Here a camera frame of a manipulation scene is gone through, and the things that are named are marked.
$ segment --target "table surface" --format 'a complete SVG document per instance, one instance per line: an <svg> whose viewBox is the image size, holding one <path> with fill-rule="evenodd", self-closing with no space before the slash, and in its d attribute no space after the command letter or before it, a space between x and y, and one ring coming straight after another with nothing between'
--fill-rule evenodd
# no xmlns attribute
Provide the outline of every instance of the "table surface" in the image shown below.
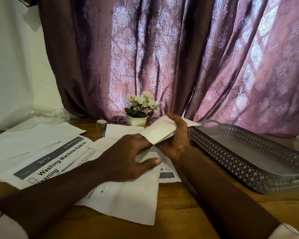
<svg viewBox="0 0 299 239"><path fill-rule="evenodd" d="M92 141L103 133L96 128L95 120L72 119L71 124L87 130L83 136ZM293 139L268 137L299 150ZM204 155L213 167L220 171L239 189L272 213L281 222L299 231L299 189L261 195L250 191L208 155ZM0 197L15 193L16 188L0 183ZM219 238L207 217L183 183L160 184L154 226L146 226L101 214L85 206L73 206L59 222L43 235L43 238Z"/></svg>

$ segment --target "perforated tray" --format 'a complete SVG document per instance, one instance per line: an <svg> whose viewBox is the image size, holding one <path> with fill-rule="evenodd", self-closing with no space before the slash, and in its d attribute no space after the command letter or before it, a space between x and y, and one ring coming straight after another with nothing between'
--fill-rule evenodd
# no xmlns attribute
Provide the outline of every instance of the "perforated tray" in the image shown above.
<svg viewBox="0 0 299 239"><path fill-rule="evenodd" d="M299 187L298 151L236 125L203 124L191 127L191 140L247 187L262 194Z"/></svg>

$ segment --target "hand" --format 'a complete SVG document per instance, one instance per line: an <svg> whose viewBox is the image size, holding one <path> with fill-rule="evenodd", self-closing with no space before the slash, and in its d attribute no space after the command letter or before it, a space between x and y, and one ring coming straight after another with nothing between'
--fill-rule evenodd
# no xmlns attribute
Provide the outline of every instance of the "hand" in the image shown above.
<svg viewBox="0 0 299 239"><path fill-rule="evenodd" d="M139 152L151 146L142 135L125 135L95 161L104 173L106 181L123 182L137 179L146 171L161 163L160 158L150 158L142 163L135 161Z"/></svg>
<svg viewBox="0 0 299 239"><path fill-rule="evenodd" d="M190 147L188 140L187 123L178 115L167 113L169 119L177 126L174 136L155 145L165 156L172 160L178 160L179 155L186 148Z"/></svg>

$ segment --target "white flower pot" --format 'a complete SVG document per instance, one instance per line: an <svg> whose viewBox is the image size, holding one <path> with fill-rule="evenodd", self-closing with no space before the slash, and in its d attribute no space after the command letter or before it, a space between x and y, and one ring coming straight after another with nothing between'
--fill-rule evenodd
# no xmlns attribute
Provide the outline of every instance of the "white flower pot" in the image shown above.
<svg viewBox="0 0 299 239"><path fill-rule="evenodd" d="M134 118L126 114L126 122L129 126L145 126L147 117Z"/></svg>

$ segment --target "person's right hand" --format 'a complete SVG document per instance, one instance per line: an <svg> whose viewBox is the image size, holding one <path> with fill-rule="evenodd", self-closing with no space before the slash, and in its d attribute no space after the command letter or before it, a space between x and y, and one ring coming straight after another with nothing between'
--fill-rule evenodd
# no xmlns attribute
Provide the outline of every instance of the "person's right hand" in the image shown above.
<svg viewBox="0 0 299 239"><path fill-rule="evenodd" d="M178 115L167 113L169 119L177 126L174 136L155 145L161 152L172 160L178 160L179 155L190 147L187 123Z"/></svg>

